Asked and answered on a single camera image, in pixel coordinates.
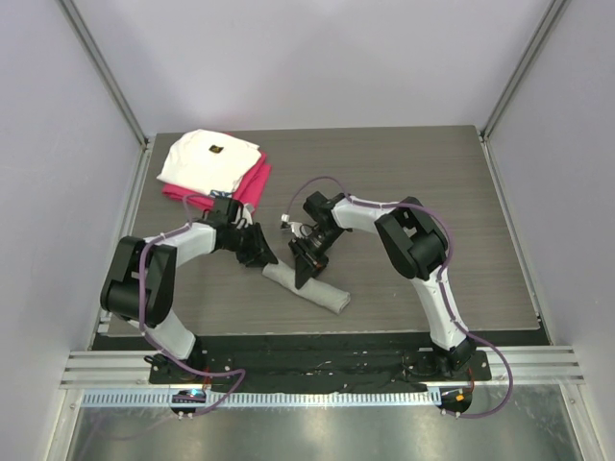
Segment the grey cloth napkin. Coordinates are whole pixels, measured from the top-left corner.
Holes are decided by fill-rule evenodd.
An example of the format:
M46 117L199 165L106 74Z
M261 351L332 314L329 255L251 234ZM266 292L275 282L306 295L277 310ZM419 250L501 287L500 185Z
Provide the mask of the grey cloth napkin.
M295 271L283 261L267 264L262 275L296 296L338 315L351 301L351 294L317 279L309 279L301 288L295 287Z

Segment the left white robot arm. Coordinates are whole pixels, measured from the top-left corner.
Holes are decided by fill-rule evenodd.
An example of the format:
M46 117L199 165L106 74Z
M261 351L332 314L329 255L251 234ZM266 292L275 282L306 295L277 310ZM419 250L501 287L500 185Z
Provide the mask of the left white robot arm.
M177 269L217 251L233 253L248 268L278 262L247 207L232 198L216 198L201 218L189 218L176 230L121 238L100 294L101 307L137 328L157 357L171 363L172 373L185 383L201 376L233 375L207 370L200 340L173 310Z

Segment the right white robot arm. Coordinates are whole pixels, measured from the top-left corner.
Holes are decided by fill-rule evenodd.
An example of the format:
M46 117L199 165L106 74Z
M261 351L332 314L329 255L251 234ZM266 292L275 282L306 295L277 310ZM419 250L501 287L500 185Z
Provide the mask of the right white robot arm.
M329 264L327 251L344 233L365 231L380 238L396 272L408 279L423 306L430 327L435 371L446 379L464 373L475 353L476 342L461 320L449 277L450 242L433 215L414 197L400 203L378 203L342 193L328 199L315 192L303 209L312 226L283 226L293 237L288 246L295 263L295 287L317 278Z

